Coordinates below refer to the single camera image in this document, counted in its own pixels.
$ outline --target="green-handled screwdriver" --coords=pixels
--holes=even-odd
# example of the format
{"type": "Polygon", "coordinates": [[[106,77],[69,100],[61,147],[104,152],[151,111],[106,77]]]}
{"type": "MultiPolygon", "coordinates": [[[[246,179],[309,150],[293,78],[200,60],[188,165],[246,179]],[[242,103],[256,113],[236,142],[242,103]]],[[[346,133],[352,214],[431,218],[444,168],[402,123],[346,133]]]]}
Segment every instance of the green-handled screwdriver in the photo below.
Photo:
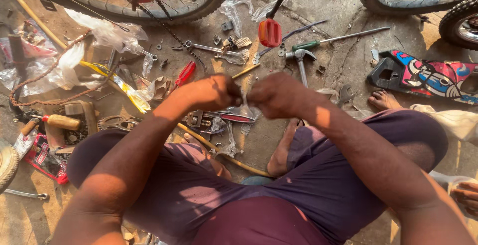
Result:
{"type": "Polygon", "coordinates": [[[354,34],[335,37],[335,38],[332,38],[332,39],[327,39],[327,40],[322,40],[322,41],[315,40],[315,41],[311,41],[311,42],[307,42],[307,43],[300,43],[300,44],[296,44],[296,45],[292,46],[292,52],[295,52],[299,49],[309,50],[310,48],[312,48],[314,46],[319,46],[321,43],[331,42],[331,41],[345,39],[345,38],[354,37],[354,36],[370,34],[370,33],[374,33],[374,32],[381,31],[381,30],[386,30],[386,29],[390,29],[390,28],[391,27],[374,28],[374,29],[371,29],[371,30],[366,30],[366,31],[362,31],[362,32],[354,33],[354,34]]]}

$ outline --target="red screwdriver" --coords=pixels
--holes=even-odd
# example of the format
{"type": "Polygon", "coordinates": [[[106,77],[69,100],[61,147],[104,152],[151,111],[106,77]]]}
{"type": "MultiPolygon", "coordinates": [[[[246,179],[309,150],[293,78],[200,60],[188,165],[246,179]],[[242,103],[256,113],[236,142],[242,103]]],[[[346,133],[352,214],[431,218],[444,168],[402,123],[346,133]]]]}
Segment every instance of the red screwdriver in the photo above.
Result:
{"type": "Polygon", "coordinates": [[[181,73],[178,76],[178,79],[175,81],[175,85],[173,86],[173,89],[171,90],[170,94],[178,87],[182,86],[183,84],[186,83],[186,80],[188,77],[193,73],[194,69],[196,68],[196,63],[194,61],[190,61],[186,67],[181,71],[181,73]]]}

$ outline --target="purple shorts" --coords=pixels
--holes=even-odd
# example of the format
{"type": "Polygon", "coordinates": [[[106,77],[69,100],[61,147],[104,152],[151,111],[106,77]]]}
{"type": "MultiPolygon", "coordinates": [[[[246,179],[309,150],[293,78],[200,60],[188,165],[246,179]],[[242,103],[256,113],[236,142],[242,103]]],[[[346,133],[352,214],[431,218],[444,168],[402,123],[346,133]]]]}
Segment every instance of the purple shorts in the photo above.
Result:
{"type": "MultiPolygon", "coordinates": [[[[425,114],[392,109],[363,123],[427,172],[447,151],[443,128],[425,114]]],[[[119,130],[103,130],[76,147],[67,168],[75,187],[125,135],[119,130]]],[[[198,145],[168,143],[124,218],[169,245],[190,244],[202,223],[219,207],[239,199],[271,196],[295,205],[331,244],[341,245],[387,208],[355,175],[335,145],[314,127],[296,131],[287,168],[286,175],[267,185],[236,184],[215,175],[198,145]]]]}

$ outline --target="screwdriver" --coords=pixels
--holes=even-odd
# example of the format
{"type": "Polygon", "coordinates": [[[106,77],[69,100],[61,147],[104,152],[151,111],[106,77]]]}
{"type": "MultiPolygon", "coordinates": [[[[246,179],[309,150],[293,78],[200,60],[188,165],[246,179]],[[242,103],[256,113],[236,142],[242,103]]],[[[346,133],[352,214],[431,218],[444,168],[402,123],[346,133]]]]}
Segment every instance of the screwdriver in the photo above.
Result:
{"type": "Polygon", "coordinates": [[[43,122],[47,122],[49,126],[55,126],[69,130],[78,130],[80,128],[81,123],[81,121],[78,119],[59,114],[45,114],[43,116],[30,114],[30,116],[39,118],[43,122]]]}
{"type": "Polygon", "coordinates": [[[322,41],[317,41],[316,40],[316,41],[311,41],[311,42],[307,42],[307,43],[300,43],[300,44],[296,44],[296,45],[292,46],[292,52],[296,52],[299,49],[308,50],[308,49],[310,49],[314,46],[319,46],[321,43],[336,41],[336,40],[340,40],[340,39],[346,39],[346,38],[350,38],[350,37],[354,37],[354,36],[365,35],[365,34],[374,33],[374,32],[377,32],[377,31],[386,30],[386,29],[390,29],[390,28],[391,27],[374,28],[374,29],[371,29],[371,30],[366,30],[366,31],[358,32],[358,33],[345,35],[345,36],[335,37],[335,38],[331,38],[331,39],[327,39],[327,40],[322,40],[322,41]]]}
{"type": "Polygon", "coordinates": [[[181,73],[178,76],[178,79],[175,81],[175,85],[170,93],[172,93],[178,86],[182,86],[186,83],[188,77],[193,73],[194,69],[196,68],[196,63],[194,61],[189,61],[189,63],[184,67],[181,73]]]}

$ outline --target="hammer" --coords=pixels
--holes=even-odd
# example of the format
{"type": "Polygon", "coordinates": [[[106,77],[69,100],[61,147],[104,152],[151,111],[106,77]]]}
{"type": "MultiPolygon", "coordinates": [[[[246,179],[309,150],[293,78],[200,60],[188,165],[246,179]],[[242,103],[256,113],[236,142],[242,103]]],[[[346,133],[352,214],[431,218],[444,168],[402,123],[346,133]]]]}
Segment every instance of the hammer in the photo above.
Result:
{"type": "Polygon", "coordinates": [[[307,84],[307,76],[305,75],[305,67],[303,65],[303,58],[305,55],[309,55],[312,61],[317,60],[317,58],[312,54],[310,51],[305,49],[299,49],[297,51],[289,52],[285,54],[285,59],[296,59],[297,64],[299,65],[300,77],[302,79],[302,83],[305,87],[309,87],[307,84]]]}

